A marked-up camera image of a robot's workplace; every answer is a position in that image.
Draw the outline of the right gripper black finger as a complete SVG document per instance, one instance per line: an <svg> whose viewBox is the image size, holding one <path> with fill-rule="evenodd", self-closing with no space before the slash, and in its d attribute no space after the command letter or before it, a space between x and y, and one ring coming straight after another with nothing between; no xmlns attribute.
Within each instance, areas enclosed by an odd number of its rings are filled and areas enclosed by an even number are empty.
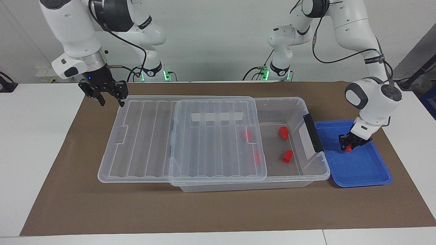
<svg viewBox="0 0 436 245"><path fill-rule="evenodd" d="M79 82L78 87L81 88L87 97L94 98L102 107L105 105L105 99L97 88L92 88L87 82Z"/></svg>
<svg viewBox="0 0 436 245"><path fill-rule="evenodd" d="M124 100L128 96L128 86L126 81L118 81L114 84L114 97L117 99L120 107L124 107Z"/></svg>

